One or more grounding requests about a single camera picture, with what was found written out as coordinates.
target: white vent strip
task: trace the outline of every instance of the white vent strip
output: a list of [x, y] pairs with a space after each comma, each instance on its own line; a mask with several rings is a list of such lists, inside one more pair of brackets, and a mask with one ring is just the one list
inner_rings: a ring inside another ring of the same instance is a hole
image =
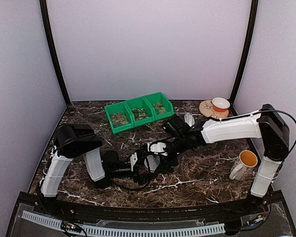
[[[23, 211], [22, 218], [60, 231], [61, 221]], [[173, 230], [123, 230], [81, 225], [89, 237], [201, 237], [225, 233], [224, 224]]]

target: bowl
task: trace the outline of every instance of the bowl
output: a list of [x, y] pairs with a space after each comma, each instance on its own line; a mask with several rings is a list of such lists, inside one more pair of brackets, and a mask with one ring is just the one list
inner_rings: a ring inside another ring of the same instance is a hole
[[219, 113], [223, 113], [227, 111], [230, 107], [229, 101], [227, 101], [224, 98], [216, 97], [212, 99], [214, 110], [216, 110]]

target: mug handle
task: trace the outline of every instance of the mug handle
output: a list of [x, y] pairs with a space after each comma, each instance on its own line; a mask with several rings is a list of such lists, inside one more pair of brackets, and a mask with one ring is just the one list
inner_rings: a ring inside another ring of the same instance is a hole
[[229, 179], [234, 180], [234, 179], [236, 178], [236, 174], [237, 174], [238, 171], [239, 171], [240, 169], [242, 169], [242, 168], [243, 168], [243, 164], [238, 164], [238, 165], [232, 170], [232, 172], [230, 173], [230, 175], [229, 175]]

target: white mug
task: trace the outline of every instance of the white mug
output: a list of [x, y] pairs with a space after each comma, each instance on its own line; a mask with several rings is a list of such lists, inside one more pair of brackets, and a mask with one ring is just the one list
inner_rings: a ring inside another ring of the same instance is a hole
[[258, 158], [253, 152], [242, 151], [230, 170], [229, 179], [246, 179], [257, 164]]

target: green plastic container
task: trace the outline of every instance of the green plastic container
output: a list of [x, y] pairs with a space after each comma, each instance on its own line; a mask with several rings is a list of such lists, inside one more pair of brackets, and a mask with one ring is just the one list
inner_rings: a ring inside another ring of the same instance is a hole
[[[126, 104], [126, 106], [128, 107], [128, 109], [131, 112], [131, 117], [132, 117], [132, 119], [134, 121], [135, 127], [145, 125], [147, 123], [155, 121], [154, 108], [143, 97], [127, 100], [127, 101], [125, 101], [125, 104]], [[132, 112], [132, 110], [135, 109], [135, 108], [144, 109], [146, 111], [146, 118], [141, 119], [141, 120], [136, 120], [135, 116], [134, 116], [134, 113]]]
[[[135, 127], [133, 118], [131, 116], [132, 112], [129, 110], [125, 102], [108, 105], [108, 106], [105, 106], [104, 108], [107, 113], [113, 134], [117, 134], [119, 132], [123, 132]], [[127, 121], [129, 122], [129, 124], [114, 127], [110, 115], [118, 114], [119, 112], [121, 112], [123, 115], [126, 115]]]
[[154, 109], [153, 114], [154, 114], [155, 120], [161, 120], [174, 115], [173, 105], [161, 92], [151, 94], [151, 95], [146, 95], [144, 96], [144, 99], [151, 104], [153, 109], [154, 109], [153, 105], [158, 102], [160, 102], [162, 106], [166, 109], [166, 112], [164, 114], [159, 114], [159, 115], [156, 113], [156, 110]]

